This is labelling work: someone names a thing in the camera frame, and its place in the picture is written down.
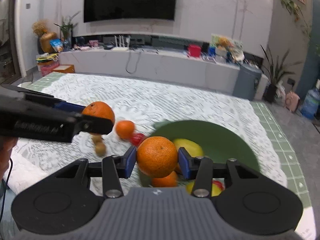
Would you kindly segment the person left hand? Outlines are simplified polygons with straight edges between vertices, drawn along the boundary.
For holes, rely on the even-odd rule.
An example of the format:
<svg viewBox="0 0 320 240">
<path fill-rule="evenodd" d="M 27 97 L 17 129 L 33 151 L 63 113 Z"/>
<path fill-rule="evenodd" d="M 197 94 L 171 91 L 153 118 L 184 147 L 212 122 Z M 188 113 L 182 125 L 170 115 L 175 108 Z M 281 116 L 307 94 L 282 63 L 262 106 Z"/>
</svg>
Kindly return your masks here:
<svg viewBox="0 0 320 240">
<path fill-rule="evenodd" d="M 16 146 L 18 138 L 1 137 L 0 151 L 0 180 L 3 179 L 4 173 L 9 167 L 9 160 L 12 149 Z"/>
</svg>

